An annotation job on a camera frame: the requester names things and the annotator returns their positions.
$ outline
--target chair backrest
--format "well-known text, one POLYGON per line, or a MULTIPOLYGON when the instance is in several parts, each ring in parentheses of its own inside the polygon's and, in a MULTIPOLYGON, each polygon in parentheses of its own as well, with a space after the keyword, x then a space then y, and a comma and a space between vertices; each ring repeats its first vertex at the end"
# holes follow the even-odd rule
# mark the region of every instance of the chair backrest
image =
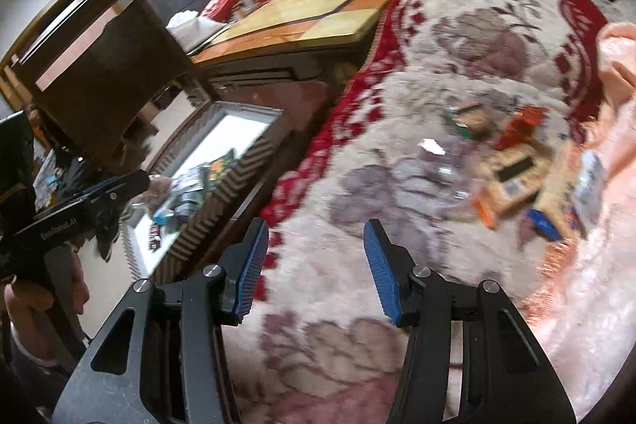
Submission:
POLYGON ((117 15, 118 1, 80 0, 13 66, 33 102, 103 165, 146 103, 177 77, 196 74, 145 0, 117 15))

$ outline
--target metal screw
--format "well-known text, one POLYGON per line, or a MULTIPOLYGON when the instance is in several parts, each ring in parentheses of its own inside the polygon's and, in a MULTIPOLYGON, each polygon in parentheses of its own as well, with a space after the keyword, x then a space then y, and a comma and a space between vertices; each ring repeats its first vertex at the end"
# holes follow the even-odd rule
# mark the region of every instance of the metal screw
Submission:
POLYGON ((218 264, 208 264, 203 268, 203 275, 206 277, 216 277, 221 273, 221 267, 218 264))
POLYGON ((144 291, 148 291, 150 286, 152 286, 152 281, 148 279, 139 279, 136 283, 133 284, 132 288, 137 293, 143 293, 144 291))
POLYGON ((430 275, 430 268, 428 266, 422 266, 421 264, 416 264, 413 267, 413 275, 419 277, 420 279, 424 279, 430 275))
POLYGON ((497 293, 499 291, 499 284, 497 284, 494 280, 485 280, 483 282, 483 288, 488 293, 497 293))

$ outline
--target white floor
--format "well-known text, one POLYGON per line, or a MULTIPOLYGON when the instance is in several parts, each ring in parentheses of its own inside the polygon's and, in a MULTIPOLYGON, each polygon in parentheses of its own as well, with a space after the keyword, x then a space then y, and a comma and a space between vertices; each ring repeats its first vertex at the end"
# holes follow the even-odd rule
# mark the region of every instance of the white floor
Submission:
MULTIPOLYGON (((151 153, 146 164, 193 110, 186 95, 180 93, 167 109, 155 117, 153 123, 159 129, 159 133, 152 141, 151 153)), ((79 257, 90 290, 90 300, 84 307, 84 314, 80 315, 79 321, 84 331, 93 337, 126 293, 132 277, 121 242, 113 245, 112 257, 108 263, 99 257, 95 240, 87 243, 79 251, 79 257)))

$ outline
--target wooden chair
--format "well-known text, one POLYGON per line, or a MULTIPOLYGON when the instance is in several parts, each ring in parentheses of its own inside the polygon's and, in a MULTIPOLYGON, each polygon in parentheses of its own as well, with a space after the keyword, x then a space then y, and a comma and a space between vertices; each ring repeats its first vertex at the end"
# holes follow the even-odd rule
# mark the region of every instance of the wooden chair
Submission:
POLYGON ((145 0, 132 0, 121 10, 128 1, 81 0, 12 67, 33 103, 77 151, 112 173, 130 169, 122 159, 126 130, 143 107, 173 80, 196 83, 199 74, 145 0), (95 28, 99 32, 104 14, 115 15, 113 6, 120 13, 68 67, 51 77, 55 61, 80 37, 95 33, 95 28))

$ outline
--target plush blanket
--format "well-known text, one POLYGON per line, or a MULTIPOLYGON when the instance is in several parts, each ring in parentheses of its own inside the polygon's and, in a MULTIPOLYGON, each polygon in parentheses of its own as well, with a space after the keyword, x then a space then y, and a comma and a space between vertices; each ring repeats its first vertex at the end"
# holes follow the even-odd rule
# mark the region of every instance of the plush blanket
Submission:
MULTIPOLYGON (((548 107, 548 141, 569 132, 582 142, 580 122, 602 95, 603 25, 591 0, 391 2, 369 60, 263 211, 271 231, 259 301, 225 332, 244 422, 386 421, 407 336, 380 307, 361 240, 368 218, 447 279, 495 279, 518 304, 540 286, 544 240, 520 243, 517 218, 494 232, 433 217, 434 193, 410 166, 422 138, 448 132, 449 96, 548 107)), ((447 416, 459 400, 460 358, 452 362, 447 416)), ((565 388, 581 416, 577 386, 565 388)))

